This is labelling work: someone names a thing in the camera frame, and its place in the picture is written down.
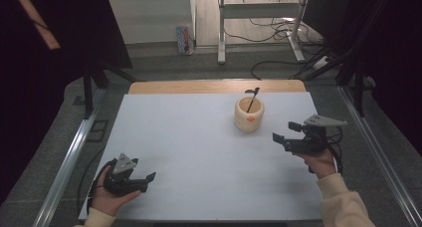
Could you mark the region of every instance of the beige sleeve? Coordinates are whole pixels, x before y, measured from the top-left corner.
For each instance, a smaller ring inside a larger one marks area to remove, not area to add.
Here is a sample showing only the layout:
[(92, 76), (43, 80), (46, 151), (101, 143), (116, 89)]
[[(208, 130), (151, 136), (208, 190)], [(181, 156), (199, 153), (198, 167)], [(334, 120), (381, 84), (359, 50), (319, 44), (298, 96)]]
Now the beige sleeve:
[(109, 227), (114, 222), (115, 217), (104, 214), (96, 209), (90, 208), (90, 214), (85, 221), (84, 227)]
[(374, 226), (359, 194), (347, 189), (340, 174), (322, 178), (317, 185), (323, 197), (321, 215), (325, 227)]

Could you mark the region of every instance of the hand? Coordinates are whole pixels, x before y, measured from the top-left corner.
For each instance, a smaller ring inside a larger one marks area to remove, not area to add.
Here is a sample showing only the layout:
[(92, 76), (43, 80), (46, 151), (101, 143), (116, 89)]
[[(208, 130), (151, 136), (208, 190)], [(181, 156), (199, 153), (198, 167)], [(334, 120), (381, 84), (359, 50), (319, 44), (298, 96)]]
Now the hand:
[(92, 207), (110, 216), (115, 216), (120, 207), (140, 195), (140, 190), (128, 193), (122, 197), (116, 197), (110, 194), (103, 187), (110, 166), (106, 167), (97, 183), (96, 191), (94, 192)]
[(314, 155), (294, 153), (305, 160), (307, 164), (316, 174), (318, 179), (335, 174), (334, 158), (328, 149)]

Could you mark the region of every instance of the aluminum rail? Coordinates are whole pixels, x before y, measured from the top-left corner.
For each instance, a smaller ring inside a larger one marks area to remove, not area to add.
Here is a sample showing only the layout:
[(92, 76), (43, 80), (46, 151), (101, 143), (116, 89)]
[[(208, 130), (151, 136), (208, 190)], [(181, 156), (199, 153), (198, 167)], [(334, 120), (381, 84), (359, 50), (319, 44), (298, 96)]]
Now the aluminum rail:
[(62, 166), (60, 167), (56, 178), (50, 187), (49, 193), (44, 200), (43, 206), (41, 207), (40, 212), (38, 213), (38, 216), (32, 226), (41, 227), (50, 225), (60, 199), (62, 198), (63, 192), (68, 184), (69, 178), (71, 177), (72, 171), (74, 170), (75, 164), (77, 163), (82, 147), (87, 139), (88, 133), (90, 132), (94, 120), (96, 119), (100, 102), (105, 93), (106, 90), (102, 89), (98, 89), (96, 91), (96, 94), (94, 95), (93, 113), (88, 119), (84, 119), (82, 121), (75, 138), (69, 147), (68, 153), (63, 160)]
[(358, 129), (366, 141), (372, 155), (381, 169), (388, 185), (390, 186), (395, 198), (397, 199), (404, 215), (412, 227), (422, 227), (422, 218), (415, 205), (413, 198), (410, 196), (406, 186), (401, 181), (397, 172), (394, 170), (384, 151), (382, 150), (378, 140), (372, 133), (368, 123), (364, 117), (361, 117), (353, 105), (353, 97), (349, 90), (345, 87), (338, 87), (340, 95), (343, 97)]

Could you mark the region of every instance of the cup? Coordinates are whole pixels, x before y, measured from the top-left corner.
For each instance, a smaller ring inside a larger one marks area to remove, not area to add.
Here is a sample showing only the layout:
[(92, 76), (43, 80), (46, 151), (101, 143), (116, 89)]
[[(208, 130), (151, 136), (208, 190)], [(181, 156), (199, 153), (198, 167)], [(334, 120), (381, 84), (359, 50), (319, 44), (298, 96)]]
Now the cup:
[(258, 98), (244, 97), (239, 99), (235, 105), (236, 127), (245, 132), (257, 130), (261, 126), (264, 110), (264, 104)]

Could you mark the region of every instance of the white table surface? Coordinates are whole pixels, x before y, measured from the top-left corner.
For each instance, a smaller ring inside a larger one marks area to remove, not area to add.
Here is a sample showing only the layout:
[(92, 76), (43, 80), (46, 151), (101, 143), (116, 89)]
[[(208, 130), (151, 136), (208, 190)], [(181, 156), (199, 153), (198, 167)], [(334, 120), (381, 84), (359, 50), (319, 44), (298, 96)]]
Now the white table surface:
[[(124, 152), (138, 158), (130, 179), (156, 171), (146, 193), (117, 218), (149, 221), (320, 219), (317, 178), (272, 140), (303, 138), (288, 122), (316, 114), (309, 93), (262, 93), (262, 126), (234, 125), (245, 94), (126, 95), (97, 171)], [(86, 219), (85, 207), (80, 219)]]

